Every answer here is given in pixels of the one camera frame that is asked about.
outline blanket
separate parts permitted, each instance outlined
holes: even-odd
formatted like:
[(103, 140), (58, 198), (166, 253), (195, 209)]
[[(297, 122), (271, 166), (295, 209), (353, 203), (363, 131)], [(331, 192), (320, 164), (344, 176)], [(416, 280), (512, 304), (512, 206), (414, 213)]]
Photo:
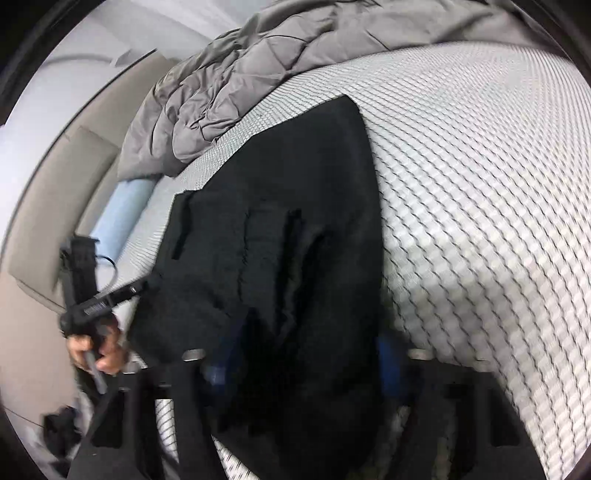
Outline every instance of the blanket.
[(460, 40), (543, 45), (519, 18), (476, 1), (278, 1), (173, 67), (150, 90), (125, 137), (119, 178), (178, 175), (299, 73)]

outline mattress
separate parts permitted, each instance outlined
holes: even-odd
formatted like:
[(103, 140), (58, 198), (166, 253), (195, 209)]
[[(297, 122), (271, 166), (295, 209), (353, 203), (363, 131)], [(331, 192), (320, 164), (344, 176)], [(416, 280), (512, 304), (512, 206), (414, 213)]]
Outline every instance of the mattress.
[[(591, 89), (565, 59), (451, 43), (299, 75), (158, 183), (119, 282), (151, 269), (176, 193), (202, 188), (252, 135), (342, 94), (375, 157), (392, 326), (443, 361), (486, 361), (548, 478), (563, 479), (591, 442)], [(124, 327), (133, 309), (119, 309)], [(173, 410), (158, 405), (172, 454)], [(385, 421), (392, 435), (363, 477), (383, 475), (401, 419)], [(253, 476), (218, 449), (230, 478)]]

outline hand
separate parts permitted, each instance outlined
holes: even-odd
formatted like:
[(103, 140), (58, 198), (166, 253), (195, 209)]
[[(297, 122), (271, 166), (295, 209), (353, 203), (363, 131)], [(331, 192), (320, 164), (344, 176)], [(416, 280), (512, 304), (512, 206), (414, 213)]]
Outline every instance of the hand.
[[(118, 343), (121, 330), (116, 323), (105, 325), (109, 334), (105, 336), (99, 352), (103, 357), (96, 361), (96, 368), (108, 375), (116, 375), (127, 362), (127, 351)], [(75, 366), (89, 371), (84, 352), (92, 350), (92, 340), (86, 335), (71, 335), (67, 338), (67, 348)]]

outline light blue cushion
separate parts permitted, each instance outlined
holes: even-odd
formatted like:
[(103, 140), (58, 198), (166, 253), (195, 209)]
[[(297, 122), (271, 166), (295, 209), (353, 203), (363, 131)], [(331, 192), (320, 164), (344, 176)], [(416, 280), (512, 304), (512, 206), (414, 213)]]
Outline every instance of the light blue cushion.
[(113, 261), (119, 258), (156, 182), (149, 179), (119, 182), (90, 234), (92, 238), (99, 240), (96, 246), (97, 255)]

